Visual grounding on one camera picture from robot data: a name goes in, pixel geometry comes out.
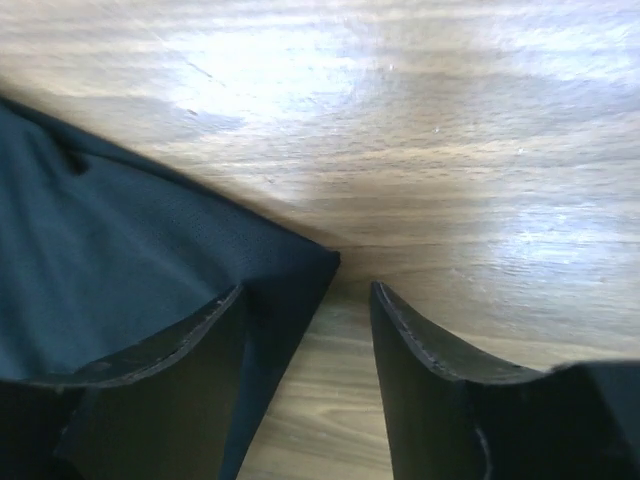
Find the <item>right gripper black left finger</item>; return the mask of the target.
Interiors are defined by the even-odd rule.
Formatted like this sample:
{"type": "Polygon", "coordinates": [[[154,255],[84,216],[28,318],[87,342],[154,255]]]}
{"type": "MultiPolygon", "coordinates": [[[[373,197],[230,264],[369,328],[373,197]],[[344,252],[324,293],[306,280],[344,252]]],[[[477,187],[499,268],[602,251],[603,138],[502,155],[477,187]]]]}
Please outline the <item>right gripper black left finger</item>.
{"type": "Polygon", "coordinates": [[[68,375],[1,383],[5,479],[214,479],[239,390],[244,292],[68,375]]]}

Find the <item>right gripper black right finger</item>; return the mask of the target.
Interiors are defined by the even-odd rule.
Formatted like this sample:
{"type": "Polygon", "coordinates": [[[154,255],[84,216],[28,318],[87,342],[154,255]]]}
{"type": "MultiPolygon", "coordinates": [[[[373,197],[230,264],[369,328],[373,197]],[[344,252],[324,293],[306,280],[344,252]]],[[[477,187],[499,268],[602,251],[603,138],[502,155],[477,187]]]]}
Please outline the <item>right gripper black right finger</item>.
{"type": "Polygon", "coordinates": [[[395,478],[638,477],[637,361],[538,371],[462,340],[383,283],[370,309],[395,478]]]}

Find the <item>black t shirt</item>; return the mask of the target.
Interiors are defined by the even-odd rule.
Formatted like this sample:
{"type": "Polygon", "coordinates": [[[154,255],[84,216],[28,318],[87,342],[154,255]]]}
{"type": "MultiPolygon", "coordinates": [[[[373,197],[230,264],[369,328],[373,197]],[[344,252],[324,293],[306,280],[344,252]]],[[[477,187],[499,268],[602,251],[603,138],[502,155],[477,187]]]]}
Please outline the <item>black t shirt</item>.
{"type": "Polygon", "coordinates": [[[148,158],[1,103],[1,383],[72,374],[244,292],[237,477],[337,252],[148,158]]]}

